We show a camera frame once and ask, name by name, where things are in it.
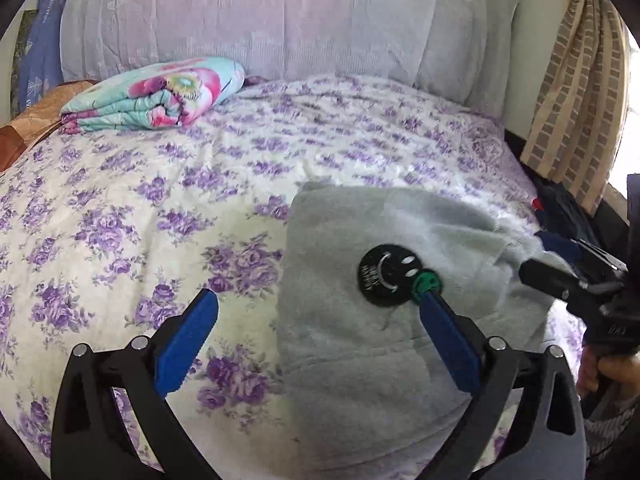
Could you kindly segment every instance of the beige curtain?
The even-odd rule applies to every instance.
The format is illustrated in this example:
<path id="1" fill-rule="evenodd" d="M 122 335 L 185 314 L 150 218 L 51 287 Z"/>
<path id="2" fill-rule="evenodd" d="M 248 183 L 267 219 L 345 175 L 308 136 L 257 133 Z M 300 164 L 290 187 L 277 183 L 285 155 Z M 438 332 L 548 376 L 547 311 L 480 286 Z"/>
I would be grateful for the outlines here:
<path id="1" fill-rule="evenodd" d="M 616 157 L 629 82 L 626 26 L 609 0 L 566 12 L 520 160 L 594 214 Z"/>

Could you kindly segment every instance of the folded gray garment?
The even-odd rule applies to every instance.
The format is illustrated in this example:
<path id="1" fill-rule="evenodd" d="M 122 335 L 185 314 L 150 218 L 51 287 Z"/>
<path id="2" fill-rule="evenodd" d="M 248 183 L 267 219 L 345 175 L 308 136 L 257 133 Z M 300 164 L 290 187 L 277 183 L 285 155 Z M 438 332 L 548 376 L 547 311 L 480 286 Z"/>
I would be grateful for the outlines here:
<path id="1" fill-rule="evenodd" d="M 485 335 L 538 350 L 551 298 L 520 283 L 530 257 L 567 270 L 538 238 L 421 190 L 305 188 L 293 201 L 278 299 L 278 349 L 305 478 L 377 479 L 432 457 L 469 397 L 456 390 L 407 303 L 357 287 L 373 247 L 407 247 L 444 282 L 444 299 Z"/>

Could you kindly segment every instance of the red object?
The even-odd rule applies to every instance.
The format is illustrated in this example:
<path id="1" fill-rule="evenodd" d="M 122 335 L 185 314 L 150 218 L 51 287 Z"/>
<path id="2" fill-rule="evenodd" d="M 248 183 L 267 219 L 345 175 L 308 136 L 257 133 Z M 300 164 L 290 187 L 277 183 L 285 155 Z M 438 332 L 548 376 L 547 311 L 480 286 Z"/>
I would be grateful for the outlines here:
<path id="1" fill-rule="evenodd" d="M 540 202 L 539 198 L 534 198 L 531 202 L 531 207 L 535 210 L 535 211 L 544 211 L 545 208 L 542 207 L 542 202 Z"/>

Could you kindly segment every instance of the floral bed sheet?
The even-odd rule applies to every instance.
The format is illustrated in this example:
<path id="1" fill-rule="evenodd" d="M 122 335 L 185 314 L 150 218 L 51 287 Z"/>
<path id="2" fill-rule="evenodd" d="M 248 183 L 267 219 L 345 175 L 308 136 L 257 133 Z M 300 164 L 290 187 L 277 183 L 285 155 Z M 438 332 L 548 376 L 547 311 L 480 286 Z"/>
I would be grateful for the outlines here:
<path id="1" fill-rule="evenodd" d="M 534 232 L 535 190 L 502 135 L 405 86 L 328 76 L 247 88 L 182 129 L 50 136 L 0 176 L 2 414 L 49 472 L 73 346 L 121 348 L 207 287 L 220 318 L 170 406 L 223 478 L 303 478 L 274 332 L 290 202 L 309 180 L 414 186 Z M 575 367 L 581 327 L 554 309 L 548 339 Z M 141 459 L 158 466 L 115 394 Z"/>

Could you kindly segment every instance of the silver screw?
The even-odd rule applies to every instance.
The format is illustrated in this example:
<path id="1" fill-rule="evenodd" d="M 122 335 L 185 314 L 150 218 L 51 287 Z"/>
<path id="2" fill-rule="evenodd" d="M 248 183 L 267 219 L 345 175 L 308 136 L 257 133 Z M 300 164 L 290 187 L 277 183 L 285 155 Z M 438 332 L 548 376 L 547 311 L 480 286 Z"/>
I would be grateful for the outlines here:
<path id="1" fill-rule="evenodd" d="M 489 346 L 494 350 L 505 350 L 507 348 L 507 343 L 501 337 L 492 337 L 489 339 Z"/>
<path id="2" fill-rule="evenodd" d="M 139 335 L 138 337 L 133 338 L 133 341 L 131 342 L 131 348 L 133 348 L 134 350 L 142 350 L 143 348 L 146 348 L 146 345 L 148 344 L 148 337 Z"/>
<path id="3" fill-rule="evenodd" d="M 564 357 L 564 351 L 558 345 L 551 345 L 549 347 L 549 353 L 556 359 Z"/>
<path id="4" fill-rule="evenodd" d="M 84 343 L 80 343 L 79 345 L 74 346 L 73 353 L 76 357 L 82 357 L 86 354 L 86 351 L 89 349 L 87 345 Z"/>

